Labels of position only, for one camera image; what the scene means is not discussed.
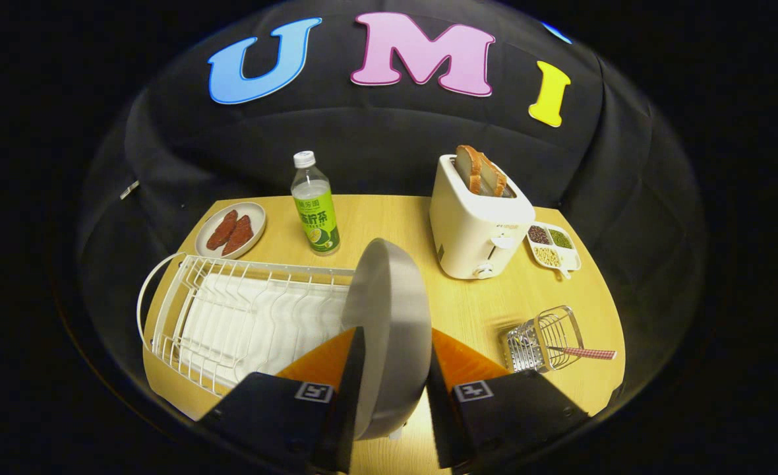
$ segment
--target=white dish rack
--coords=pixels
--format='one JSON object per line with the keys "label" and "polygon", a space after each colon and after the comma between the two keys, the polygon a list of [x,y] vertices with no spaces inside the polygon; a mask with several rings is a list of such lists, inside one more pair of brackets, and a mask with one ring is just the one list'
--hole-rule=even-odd
{"label": "white dish rack", "polygon": [[275,375],[344,330],[353,270],[276,265],[187,255],[146,342],[142,298],[138,331],[145,348],[180,375],[223,396],[249,373]]}

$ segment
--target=checkered handle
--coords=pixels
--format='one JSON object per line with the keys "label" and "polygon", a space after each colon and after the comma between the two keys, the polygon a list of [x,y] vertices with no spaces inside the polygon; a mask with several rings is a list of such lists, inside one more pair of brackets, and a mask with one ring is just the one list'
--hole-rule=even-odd
{"label": "checkered handle", "polygon": [[587,350],[585,348],[559,348],[558,346],[548,346],[550,350],[558,350],[566,355],[574,355],[583,358],[594,359],[614,359],[618,352],[612,350]]}

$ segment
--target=wooden table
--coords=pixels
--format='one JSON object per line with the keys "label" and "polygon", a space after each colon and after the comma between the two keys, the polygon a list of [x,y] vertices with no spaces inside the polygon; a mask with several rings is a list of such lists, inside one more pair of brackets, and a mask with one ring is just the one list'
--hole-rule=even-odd
{"label": "wooden table", "polygon": [[[263,236],[241,261],[354,269],[365,246],[374,238],[384,238],[406,250],[418,265],[429,296],[433,327],[437,330],[506,366],[498,335],[542,310],[567,304],[574,310],[585,347],[617,350],[618,358],[613,361],[581,358],[560,372],[545,373],[545,378],[591,416],[608,405],[612,391],[624,379],[624,334],[612,296],[579,236],[557,210],[536,208],[536,219],[561,226],[575,241],[582,268],[571,273],[570,280],[540,267],[531,256],[527,240],[500,276],[488,280],[450,278],[435,259],[428,217],[431,199],[419,196],[334,196],[341,244],[337,253],[325,257],[316,256],[309,249],[291,196],[217,201],[179,250],[189,255],[195,253],[193,243],[202,223],[221,208],[239,201],[259,203],[268,216]],[[147,340],[154,333],[156,312],[177,265],[173,261],[166,268],[154,294],[144,331]],[[155,392],[170,402],[193,406],[197,417],[218,402],[216,396],[197,388],[145,350],[144,365]],[[353,445],[353,475],[434,472],[449,473],[447,469],[440,471],[437,463],[426,391],[400,439],[364,440]]]}

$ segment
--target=soybean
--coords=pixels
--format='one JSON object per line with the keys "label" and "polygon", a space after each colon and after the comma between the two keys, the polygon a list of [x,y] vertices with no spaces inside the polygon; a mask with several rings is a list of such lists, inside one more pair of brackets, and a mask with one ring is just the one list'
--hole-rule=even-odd
{"label": "soybean", "polygon": [[570,241],[568,240],[568,237],[564,234],[561,234],[561,232],[551,229],[550,236],[553,238],[553,242],[557,246],[567,247],[567,249],[573,249],[573,246],[570,245]]}
{"label": "soybean", "polygon": [[551,265],[552,267],[560,266],[560,263],[558,262],[558,253],[550,249],[550,247],[534,247],[533,252],[542,264]]}

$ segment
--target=white bowl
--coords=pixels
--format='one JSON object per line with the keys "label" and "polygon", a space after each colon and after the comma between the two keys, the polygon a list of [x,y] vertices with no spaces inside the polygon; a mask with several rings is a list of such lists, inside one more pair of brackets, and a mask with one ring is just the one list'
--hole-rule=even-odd
{"label": "white bowl", "polygon": [[[227,244],[223,244],[215,250],[208,249],[207,244],[211,235],[214,234],[214,231],[216,231],[216,228],[220,225],[225,215],[232,210],[236,210],[237,219],[248,214],[248,219],[251,220],[251,231],[254,232],[254,235],[247,243],[239,246],[239,249],[227,253],[227,255],[222,255],[222,251]],[[263,210],[262,206],[250,201],[230,205],[211,216],[207,222],[202,225],[202,229],[199,229],[198,235],[196,236],[196,253],[203,257],[215,259],[237,259],[254,246],[257,240],[260,239],[260,235],[263,234],[264,229],[266,229],[266,210]]]}

